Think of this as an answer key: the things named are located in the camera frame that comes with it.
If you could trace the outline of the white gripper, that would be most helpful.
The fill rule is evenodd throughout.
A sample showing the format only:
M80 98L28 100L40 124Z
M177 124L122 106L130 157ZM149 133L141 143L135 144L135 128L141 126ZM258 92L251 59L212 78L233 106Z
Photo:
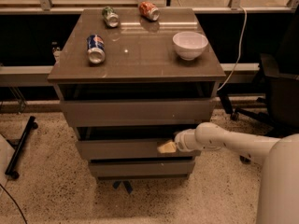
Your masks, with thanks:
M195 137L195 129L181 131L175 135L174 141L168 140L157 146L159 153L175 153L177 151L195 151L198 149L198 142Z

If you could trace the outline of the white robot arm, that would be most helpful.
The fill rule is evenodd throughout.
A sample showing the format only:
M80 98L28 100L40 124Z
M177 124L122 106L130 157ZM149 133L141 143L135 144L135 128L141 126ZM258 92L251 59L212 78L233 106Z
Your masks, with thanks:
M299 224L299 134L283 138L230 132L203 122L158 145L160 153L225 147L262 166L256 224Z

